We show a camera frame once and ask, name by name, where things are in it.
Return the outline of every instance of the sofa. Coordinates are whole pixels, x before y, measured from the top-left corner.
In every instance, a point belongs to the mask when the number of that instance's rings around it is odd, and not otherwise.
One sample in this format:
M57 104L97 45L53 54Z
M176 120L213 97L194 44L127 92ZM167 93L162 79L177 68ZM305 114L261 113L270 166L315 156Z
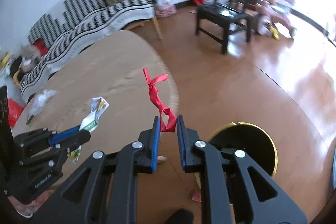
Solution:
M25 102L37 93L55 72L98 40L129 23L152 20L159 39L160 29L153 0L123 0L109 6L106 0L62 0L30 29L28 42L43 38L49 48L40 62L20 81Z

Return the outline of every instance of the red ribbon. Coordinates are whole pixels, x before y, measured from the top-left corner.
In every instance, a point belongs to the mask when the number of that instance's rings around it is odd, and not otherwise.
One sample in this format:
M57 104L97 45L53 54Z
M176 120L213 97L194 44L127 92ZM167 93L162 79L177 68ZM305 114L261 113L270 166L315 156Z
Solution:
M173 111L170 108L167 108L163 102L161 102L159 96L158 96L158 89L155 86L155 83L157 82L163 82L168 79L168 74L165 75L159 75L156 76L151 80L148 74L147 68L142 69L143 73L145 74L147 84L149 86L148 94L149 99L151 102L159 109L160 113L160 131L162 132L175 132L175 126L176 126L176 116L174 115ZM168 115L168 123L165 125L165 123L162 120L162 112Z

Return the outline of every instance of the red paper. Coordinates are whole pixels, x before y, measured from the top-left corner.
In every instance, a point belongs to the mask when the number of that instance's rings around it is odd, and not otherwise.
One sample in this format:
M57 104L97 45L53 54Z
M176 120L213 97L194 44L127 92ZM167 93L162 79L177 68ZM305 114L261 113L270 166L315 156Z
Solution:
M149 98L151 102L159 109L160 113L160 131L162 132L175 132L175 126L176 126L176 116L174 115L173 111L170 108L167 108L163 102L161 102L159 95L158 95L158 89L155 86L155 83L157 82L163 82L168 79L168 74L165 75L159 75L156 76L151 80L148 74L147 68L142 69L143 73L145 74L147 84L149 86ZM168 115L168 123L165 125L165 123L162 120L162 112Z
M194 190L193 196L191 197L193 201L202 202L202 195L199 190Z

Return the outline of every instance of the wooden table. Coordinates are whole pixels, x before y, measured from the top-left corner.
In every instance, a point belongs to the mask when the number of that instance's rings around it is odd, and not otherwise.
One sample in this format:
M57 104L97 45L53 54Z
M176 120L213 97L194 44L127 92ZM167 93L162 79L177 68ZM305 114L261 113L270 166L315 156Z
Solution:
M106 154L119 151L137 140L141 131L152 128L159 112L149 100L142 72L145 67L151 78L169 73L152 47L135 33L118 31L103 38L48 81L44 89L56 90L57 94L27 126L32 100L13 128L13 135L35 128L47 127L61 132L74 127L90 113L91 98L104 97L110 106L100 117L91 140L82 145L78 163L67 160L64 164L64 175L58 183L63 182L96 150ZM157 88L160 99L176 112L178 94L171 75L168 81L157 83Z

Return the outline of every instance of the crumpled paper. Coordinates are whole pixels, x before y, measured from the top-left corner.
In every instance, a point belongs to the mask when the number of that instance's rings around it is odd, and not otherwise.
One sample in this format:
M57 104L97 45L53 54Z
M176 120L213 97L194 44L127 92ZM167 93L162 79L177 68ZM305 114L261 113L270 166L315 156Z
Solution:
M103 97L94 97L91 100L91 113L87 115L80 125L79 130L85 129L90 133L98 127L100 116L109 107L109 103ZM77 163L78 157L81 154L82 146L80 145L75 151L71 151L70 160Z

